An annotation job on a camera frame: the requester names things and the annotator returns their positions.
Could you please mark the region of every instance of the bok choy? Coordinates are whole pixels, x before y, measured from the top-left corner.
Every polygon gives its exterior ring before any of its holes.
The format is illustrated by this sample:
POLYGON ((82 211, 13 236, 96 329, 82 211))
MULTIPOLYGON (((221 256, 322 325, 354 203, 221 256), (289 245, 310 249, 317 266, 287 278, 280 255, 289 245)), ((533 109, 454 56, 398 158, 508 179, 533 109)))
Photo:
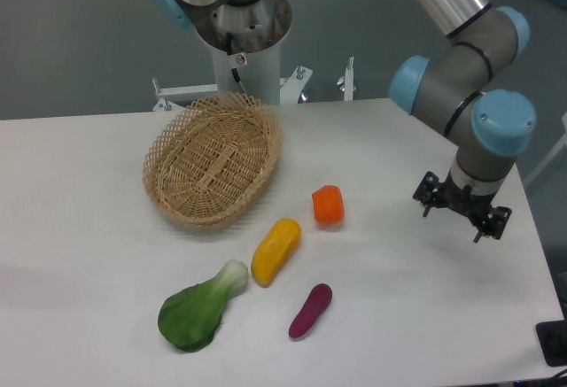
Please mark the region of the bok choy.
POLYGON ((184 352, 196 352, 209 345, 221 325, 227 302, 243 292, 248 267, 230 260, 212 279, 181 290, 168 298, 158 316, 161 335, 184 352))

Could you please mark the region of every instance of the blue joint cap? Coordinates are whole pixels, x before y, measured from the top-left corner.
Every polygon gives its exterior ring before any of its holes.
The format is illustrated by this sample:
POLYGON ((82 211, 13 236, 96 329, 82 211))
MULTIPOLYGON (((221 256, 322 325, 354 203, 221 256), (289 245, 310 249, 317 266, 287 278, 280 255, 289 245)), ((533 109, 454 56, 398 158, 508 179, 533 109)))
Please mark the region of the blue joint cap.
POLYGON ((411 115, 429 59, 419 55, 404 62, 390 83, 390 99, 411 115))
POLYGON ((519 56, 530 41, 530 24, 528 24, 528 20, 524 15, 509 6, 501 6, 497 8, 497 11, 508 15, 508 18, 514 23, 517 35, 516 55, 519 56))
POLYGON ((491 153, 515 157, 530 143, 536 114, 524 95, 497 89, 477 101, 471 123, 478 141, 491 153))
POLYGON ((161 10, 161 13, 171 22, 175 27, 183 29, 189 28, 193 25, 189 17, 185 15, 183 9, 177 4, 175 0, 153 0, 161 10))

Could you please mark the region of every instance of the toy bok choy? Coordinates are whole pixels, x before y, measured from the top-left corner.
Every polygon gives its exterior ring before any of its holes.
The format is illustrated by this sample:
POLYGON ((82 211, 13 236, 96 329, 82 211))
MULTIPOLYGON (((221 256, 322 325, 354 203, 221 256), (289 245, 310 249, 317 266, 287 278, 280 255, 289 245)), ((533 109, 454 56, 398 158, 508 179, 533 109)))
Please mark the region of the toy bok choy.
POLYGON ((158 316, 161 335, 184 352, 196 352, 209 345, 221 325, 227 302, 243 292, 248 267, 230 260, 212 279, 181 290, 168 298, 158 316))

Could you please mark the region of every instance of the woven basket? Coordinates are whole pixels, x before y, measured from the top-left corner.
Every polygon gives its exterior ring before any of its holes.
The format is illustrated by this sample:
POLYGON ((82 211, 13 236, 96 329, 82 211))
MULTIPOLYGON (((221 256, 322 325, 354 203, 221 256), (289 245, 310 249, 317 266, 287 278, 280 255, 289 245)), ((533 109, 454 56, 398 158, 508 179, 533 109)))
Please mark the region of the woven basket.
POLYGON ((265 185, 282 149, 276 114, 260 100, 221 93, 195 101, 157 137, 144 187, 170 219, 217 226, 265 185))

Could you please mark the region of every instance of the plastic vegetable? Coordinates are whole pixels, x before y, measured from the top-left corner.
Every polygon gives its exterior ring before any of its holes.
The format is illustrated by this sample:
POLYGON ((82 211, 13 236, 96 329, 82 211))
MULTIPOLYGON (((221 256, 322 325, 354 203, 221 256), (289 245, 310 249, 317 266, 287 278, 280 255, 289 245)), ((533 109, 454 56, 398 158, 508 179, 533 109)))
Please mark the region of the plastic vegetable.
POLYGON ((245 290, 248 267, 230 260, 212 279, 168 298, 158 316, 161 335, 184 352, 195 352, 213 341, 227 302, 245 290))
POLYGON ((268 287, 289 257, 297 250, 301 226, 294 219, 280 219, 269 230, 252 256, 254 280, 268 287))
POLYGON ((333 297, 333 291, 326 283, 315 285, 307 300, 290 326, 290 338, 302 338, 317 322, 327 309, 333 297))
POLYGON ((325 185, 315 191, 311 197, 313 198, 315 220, 319 223, 339 223, 345 218, 343 197, 337 186, 325 185))

